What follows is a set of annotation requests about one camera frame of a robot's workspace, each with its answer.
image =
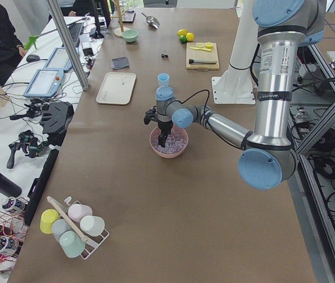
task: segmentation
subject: pink bowl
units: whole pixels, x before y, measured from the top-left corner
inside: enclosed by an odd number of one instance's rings
[[[158,136],[161,130],[156,127],[150,133],[150,146],[156,154],[164,158],[174,158],[182,154],[188,144],[188,134],[184,129],[173,126],[171,134],[168,135],[166,140],[166,147],[163,148],[158,145]]]

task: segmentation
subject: black mouse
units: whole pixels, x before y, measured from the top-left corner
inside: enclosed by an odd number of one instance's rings
[[[30,54],[29,56],[26,57],[26,61],[27,62],[36,62],[36,61],[39,61],[40,60],[40,57],[36,54]]]

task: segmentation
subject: green clip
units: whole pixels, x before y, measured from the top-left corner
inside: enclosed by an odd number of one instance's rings
[[[30,47],[32,46],[32,45],[34,45],[34,47],[35,47],[35,49],[38,49],[37,48],[37,39],[39,38],[39,36],[38,35],[31,35],[30,37],[28,37],[28,41],[27,41],[27,43],[25,44],[25,49],[26,50],[29,50],[30,49]]]

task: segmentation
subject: bowl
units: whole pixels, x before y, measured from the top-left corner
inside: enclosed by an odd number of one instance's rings
[[[124,31],[121,35],[126,42],[131,43],[136,41],[138,37],[138,31],[134,29],[128,29]]]
[[[150,133],[150,146],[153,151],[164,158],[174,158],[183,153],[188,144],[188,134],[184,129],[173,126],[171,134],[166,140],[166,147],[158,145],[158,136],[161,134],[160,128],[156,127]]]

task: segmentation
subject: wooden cutting board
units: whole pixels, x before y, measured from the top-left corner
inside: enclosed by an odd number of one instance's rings
[[[219,70],[220,63],[218,61],[217,44],[213,43],[212,51],[193,50],[190,47],[197,47],[197,42],[187,42],[187,57],[185,59],[185,67],[188,70],[195,70],[205,68],[209,70]],[[216,64],[190,64],[189,59],[193,60],[205,60],[205,61],[217,61]]]

